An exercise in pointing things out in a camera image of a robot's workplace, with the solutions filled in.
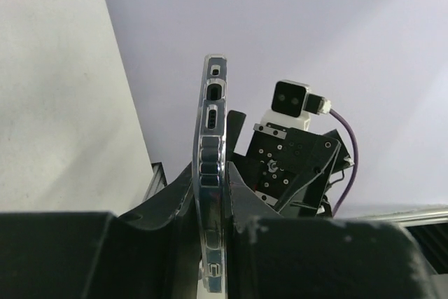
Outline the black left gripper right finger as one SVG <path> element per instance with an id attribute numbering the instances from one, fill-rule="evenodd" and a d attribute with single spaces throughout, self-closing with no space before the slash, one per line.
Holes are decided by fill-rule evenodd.
<path id="1" fill-rule="evenodd" d="M 436 298 L 416 241 L 379 221 L 284 218 L 227 167 L 230 298 Z"/>

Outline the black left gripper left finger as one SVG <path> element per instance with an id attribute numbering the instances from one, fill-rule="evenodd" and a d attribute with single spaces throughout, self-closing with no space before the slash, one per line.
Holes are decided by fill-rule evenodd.
<path id="1" fill-rule="evenodd" d="M 2 298 L 195 298 L 192 169 L 121 216 L 1 215 Z"/>

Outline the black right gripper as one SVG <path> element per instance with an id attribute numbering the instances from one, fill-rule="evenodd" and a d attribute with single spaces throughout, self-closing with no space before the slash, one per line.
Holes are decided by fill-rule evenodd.
<path id="1" fill-rule="evenodd" d="M 227 113 L 226 160 L 232 161 L 246 114 Z M 330 208 L 325 193 L 341 142 L 294 127 L 256 124 L 241 177 L 256 195 L 284 217 L 315 217 Z"/>

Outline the clear phone case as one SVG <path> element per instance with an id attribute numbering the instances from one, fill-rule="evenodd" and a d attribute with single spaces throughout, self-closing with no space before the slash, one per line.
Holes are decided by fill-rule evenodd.
<path id="1" fill-rule="evenodd" d="M 227 295 L 224 191 L 226 185 L 227 58 L 204 58 L 192 148 L 192 186 L 202 250 L 202 281 Z"/>

